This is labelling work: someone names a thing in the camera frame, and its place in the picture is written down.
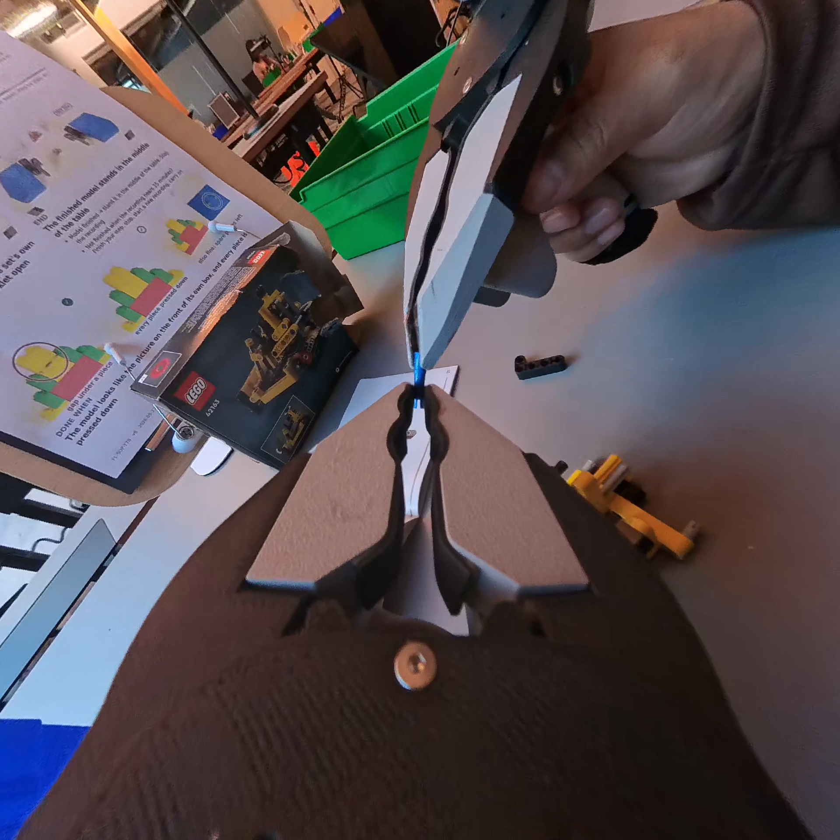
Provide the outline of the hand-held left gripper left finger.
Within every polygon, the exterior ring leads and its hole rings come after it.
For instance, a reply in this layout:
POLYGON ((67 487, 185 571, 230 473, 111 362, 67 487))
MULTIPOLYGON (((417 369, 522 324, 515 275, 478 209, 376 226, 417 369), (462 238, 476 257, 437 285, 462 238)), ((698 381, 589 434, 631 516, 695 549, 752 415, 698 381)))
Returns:
POLYGON ((391 389, 315 447, 246 575, 306 602, 368 610, 401 566, 410 385, 391 389))

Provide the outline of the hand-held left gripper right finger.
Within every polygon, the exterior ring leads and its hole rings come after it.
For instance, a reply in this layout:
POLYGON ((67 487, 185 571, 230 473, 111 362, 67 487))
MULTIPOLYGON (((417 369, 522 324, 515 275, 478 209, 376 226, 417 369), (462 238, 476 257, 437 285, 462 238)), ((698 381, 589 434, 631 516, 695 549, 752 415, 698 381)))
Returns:
POLYGON ((589 577, 518 446, 435 385, 425 391, 437 588, 452 615, 583 592, 589 577))

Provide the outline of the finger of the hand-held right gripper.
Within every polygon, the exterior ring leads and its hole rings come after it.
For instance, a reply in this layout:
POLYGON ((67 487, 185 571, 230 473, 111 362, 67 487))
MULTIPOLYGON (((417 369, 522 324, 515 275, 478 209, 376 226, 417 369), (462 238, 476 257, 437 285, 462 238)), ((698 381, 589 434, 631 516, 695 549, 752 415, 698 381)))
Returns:
MULTIPOLYGON (((526 112, 525 76, 519 72, 479 108, 459 143, 445 148, 431 124, 416 163, 416 190, 424 163, 439 149, 458 152, 459 326, 488 278, 513 227, 526 181, 526 144, 518 137, 526 112)), ((439 358, 422 358, 428 370, 439 358)))
POLYGON ((439 358, 459 328, 459 153, 425 161, 404 248, 408 358, 439 358))

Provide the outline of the person's right forearm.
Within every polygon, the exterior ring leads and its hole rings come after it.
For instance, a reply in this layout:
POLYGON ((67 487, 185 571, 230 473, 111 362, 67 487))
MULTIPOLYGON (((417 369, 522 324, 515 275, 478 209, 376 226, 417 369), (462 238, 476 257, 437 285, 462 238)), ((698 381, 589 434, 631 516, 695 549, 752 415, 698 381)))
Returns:
POLYGON ((765 58, 742 150, 715 185, 678 200, 706 230, 839 224, 839 3, 748 1, 765 58))

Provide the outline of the white lego instruction booklet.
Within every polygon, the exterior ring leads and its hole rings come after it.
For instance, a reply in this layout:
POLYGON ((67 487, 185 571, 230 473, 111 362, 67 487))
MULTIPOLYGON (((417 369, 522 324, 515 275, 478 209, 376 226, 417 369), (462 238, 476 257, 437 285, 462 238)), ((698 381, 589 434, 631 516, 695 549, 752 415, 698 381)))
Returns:
MULTIPOLYGON (((452 395, 459 377, 459 366, 437 367, 426 372, 426 385, 435 385, 452 395)), ((401 392, 413 383, 413 374, 394 374, 360 380, 344 412, 340 426, 353 420, 367 408, 394 390, 401 392)), ((424 409, 414 409, 406 433, 406 456, 402 462, 406 518, 418 518, 425 509, 429 479, 431 439, 426 428, 424 409)))

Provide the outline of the black lego beam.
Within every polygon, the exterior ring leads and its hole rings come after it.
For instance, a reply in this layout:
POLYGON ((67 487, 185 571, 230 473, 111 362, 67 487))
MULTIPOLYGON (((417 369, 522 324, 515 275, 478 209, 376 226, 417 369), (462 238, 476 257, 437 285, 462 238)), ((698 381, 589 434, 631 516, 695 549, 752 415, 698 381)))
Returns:
POLYGON ((541 359, 529 359, 524 355, 519 355, 515 358, 513 366, 517 378, 525 382, 564 372, 568 369, 569 363, 561 354, 541 359))

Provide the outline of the yellow lego assembly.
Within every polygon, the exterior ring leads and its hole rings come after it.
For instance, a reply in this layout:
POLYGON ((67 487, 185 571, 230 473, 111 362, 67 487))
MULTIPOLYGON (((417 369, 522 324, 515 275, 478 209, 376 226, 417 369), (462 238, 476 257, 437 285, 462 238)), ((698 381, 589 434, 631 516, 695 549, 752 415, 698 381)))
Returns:
POLYGON ((611 522, 647 559, 667 553, 685 560, 695 549, 699 528, 694 521, 677 530, 647 508, 647 494, 619 455, 588 460, 566 479, 582 498, 611 522))

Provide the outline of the black lego set box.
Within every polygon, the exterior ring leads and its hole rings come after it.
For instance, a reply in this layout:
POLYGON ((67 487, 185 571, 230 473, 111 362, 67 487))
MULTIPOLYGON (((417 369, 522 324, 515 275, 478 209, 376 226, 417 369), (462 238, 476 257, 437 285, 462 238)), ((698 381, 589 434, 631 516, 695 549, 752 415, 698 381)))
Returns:
POLYGON ((314 232, 286 222, 245 242, 132 390, 282 469, 357 354, 344 321, 362 309, 314 232))

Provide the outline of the person's right hand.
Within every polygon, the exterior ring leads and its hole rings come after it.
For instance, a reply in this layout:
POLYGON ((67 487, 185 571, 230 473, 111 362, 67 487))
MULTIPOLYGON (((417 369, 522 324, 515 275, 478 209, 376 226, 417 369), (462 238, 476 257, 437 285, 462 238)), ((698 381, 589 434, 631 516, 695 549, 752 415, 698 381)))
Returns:
POLYGON ((625 228, 624 199, 656 207, 718 182, 759 103, 760 19, 745 2, 595 31, 583 80, 553 119, 521 201, 553 251, 585 263, 625 228))

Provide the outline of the green plastic bin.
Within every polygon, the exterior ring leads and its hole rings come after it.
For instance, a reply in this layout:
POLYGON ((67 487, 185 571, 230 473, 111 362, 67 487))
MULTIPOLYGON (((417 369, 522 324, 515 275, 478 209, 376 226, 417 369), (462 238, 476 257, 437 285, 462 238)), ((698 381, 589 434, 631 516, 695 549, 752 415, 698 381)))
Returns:
POLYGON ((429 112, 457 45, 368 101, 361 119, 348 117, 291 190, 344 259, 404 240, 429 112))

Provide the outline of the black monitor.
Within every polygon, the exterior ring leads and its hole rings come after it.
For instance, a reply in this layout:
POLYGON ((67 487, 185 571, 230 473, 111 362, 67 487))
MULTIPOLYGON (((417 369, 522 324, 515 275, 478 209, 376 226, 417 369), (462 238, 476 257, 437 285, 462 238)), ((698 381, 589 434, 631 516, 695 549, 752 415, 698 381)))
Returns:
POLYGON ((364 81, 387 88, 433 58, 441 24, 428 1, 342 1, 311 44, 364 81))

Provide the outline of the white board stand foot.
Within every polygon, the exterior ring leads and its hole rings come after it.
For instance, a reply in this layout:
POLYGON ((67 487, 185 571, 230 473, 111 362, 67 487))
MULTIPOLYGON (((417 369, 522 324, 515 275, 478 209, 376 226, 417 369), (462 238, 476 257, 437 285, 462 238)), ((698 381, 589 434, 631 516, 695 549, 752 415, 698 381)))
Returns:
POLYGON ((179 455, 193 456, 191 467, 203 477, 218 472, 234 453, 233 448, 225 442, 186 422, 175 425, 171 442, 179 455))

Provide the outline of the wooden workshop table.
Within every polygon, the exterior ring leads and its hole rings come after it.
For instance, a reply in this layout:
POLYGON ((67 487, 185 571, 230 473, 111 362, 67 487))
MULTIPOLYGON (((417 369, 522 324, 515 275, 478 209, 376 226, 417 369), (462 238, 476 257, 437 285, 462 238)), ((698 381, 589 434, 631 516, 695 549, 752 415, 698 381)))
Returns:
POLYGON ((247 116, 237 126, 228 131, 220 142, 248 164, 280 139, 303 110, 314 103, 321 92, 330 92, 326 71, 320 71, 311 79, 303 76, 291 76, 278 80, 272 89, 267 89, 264 101, 257 101, 254 110, 258 119, 247 116))

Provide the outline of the cardboard poster board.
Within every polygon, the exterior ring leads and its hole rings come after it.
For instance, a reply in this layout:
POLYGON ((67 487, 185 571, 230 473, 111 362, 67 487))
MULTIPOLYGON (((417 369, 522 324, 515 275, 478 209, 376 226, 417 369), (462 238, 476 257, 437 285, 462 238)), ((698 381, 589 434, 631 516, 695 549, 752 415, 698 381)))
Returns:
MULTIPOLYGON (((276 226, 293 221, 310 229, 327 257, 333 258, 328 234, 315 216, 237 157, 235 152, 213 139, 210 133, 200 129, 168 101, 153 93, 117 87, 101 88, 97 93, 101 101, 105 96, 110 96, 222 182, 267 211, 276 220, 276 226)), ((187 454, 177 454, 172 446, 160 444, 153 452, 150 470, 131 493, 30 454, 23 450, 21 444, 1 443, 1 472, 4 476, 11 476, 33 487, 90 506, 127 507, 152 500, 173 487, 205 445, 202 437, 194 437, 192 442, 193 450, 187 454)))

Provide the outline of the blue flat object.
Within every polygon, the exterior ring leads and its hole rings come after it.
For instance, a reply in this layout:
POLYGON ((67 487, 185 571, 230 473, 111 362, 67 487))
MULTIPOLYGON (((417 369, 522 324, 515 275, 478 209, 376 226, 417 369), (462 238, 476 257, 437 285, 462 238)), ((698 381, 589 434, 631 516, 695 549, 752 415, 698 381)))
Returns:
POLYGON ((13 839, 44 799, 88 727, 1 720, 1 838, 13 839))

